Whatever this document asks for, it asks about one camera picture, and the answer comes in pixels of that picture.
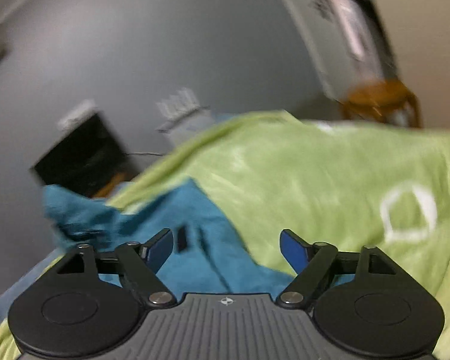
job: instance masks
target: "metal screw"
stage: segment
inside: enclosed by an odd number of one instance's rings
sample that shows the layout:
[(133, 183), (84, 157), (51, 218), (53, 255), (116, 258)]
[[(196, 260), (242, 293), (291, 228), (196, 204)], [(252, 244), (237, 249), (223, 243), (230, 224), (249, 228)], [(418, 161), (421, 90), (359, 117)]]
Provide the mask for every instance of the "metal screw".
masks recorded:
[(154, 292), (148, 299), (153, 304), (167, 304), (173, 300), (173, 296), (168, 292), (161, 291)]
[(303, 300), (303, 295), (299, 292), (284, 292), (282, 295), (280, 295), (280, 299), (282, 302), (286, 304), (296, 304), (300, 303)]

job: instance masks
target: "gray ribbed surface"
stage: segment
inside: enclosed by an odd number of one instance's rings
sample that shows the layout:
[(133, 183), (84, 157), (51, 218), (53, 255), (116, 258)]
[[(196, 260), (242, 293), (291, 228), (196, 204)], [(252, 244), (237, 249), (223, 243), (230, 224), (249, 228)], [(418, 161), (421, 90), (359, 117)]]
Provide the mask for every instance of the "gray ribbed surface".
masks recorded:
[(94, 359), (360, 359), (322, 338), (305, 312), (281, 309), (269, 295), (229, 295), (228, 305), (225, 297), (189, 294), (173, 309), (152, 311), (130, 340)]

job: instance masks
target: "orange stool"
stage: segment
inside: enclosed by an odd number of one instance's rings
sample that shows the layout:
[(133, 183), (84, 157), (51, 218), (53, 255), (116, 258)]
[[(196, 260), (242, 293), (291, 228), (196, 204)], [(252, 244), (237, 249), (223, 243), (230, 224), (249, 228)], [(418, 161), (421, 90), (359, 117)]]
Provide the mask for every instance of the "orange stool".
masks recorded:
[(399, 80), (374, 83), (352, 90), (341, 103), (344, 119), (352, 119), (356, 114), (361, 117), (372, 117), (379, 123), (386, 123), (387, 117), (396, 111), (408, 113), (411, 127), (422, 128), (420, 105), (414, 95)]

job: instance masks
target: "crosshair symbol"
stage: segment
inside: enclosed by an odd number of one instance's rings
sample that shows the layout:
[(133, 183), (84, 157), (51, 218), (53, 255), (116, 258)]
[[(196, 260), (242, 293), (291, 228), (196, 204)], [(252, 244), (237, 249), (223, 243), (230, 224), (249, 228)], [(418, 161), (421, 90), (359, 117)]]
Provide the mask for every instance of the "crosshair symbol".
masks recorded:
[(224, 304), (225, 306), (228, 306), (228, 305), (232, 304), (233, 302), (235, 302), (235, 301), (229, 297), (220, 299), (220, 303)]

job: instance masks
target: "black object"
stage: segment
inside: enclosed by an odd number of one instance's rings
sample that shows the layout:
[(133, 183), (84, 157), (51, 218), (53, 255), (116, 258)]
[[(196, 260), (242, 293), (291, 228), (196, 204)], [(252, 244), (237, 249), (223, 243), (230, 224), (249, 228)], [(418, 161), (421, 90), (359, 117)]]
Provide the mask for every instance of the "black object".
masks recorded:
[[(186, 347), (196, 349), (190, 358), (236, 358), (220, 354), (235, 347), (252, 359), (265, 358), (259, 343), (270, 342), (281, 360), (433, 359), (442, 308), (376, 247), (339, 252), (284, 230), (282, 254), (299, 274), (274, 305), (266, 294), (187, 294), (177, 302), (155, 276), (173, 244), (164, 229), (114, 252), (87, 244), (71, 250), (10, 308), (8, 324), (24, 359), (188, 359)], [(119, 275), (124, 288), (100, 281), (98, 273)], [(355, 277), (330, 287), (345, 274)], [(244, 346), (246, 337), (256, 353)], [(156, 340), (168, 346), (169, 357)], [(305, 352), (296, 349), (300, 340)], [(215, 349), (199, 351), (207, 345)]]
[(96, 113), (70, 132), (32, 168), (46, 185), (92, 197), (117, 173), (138, 174), (118, 140)]

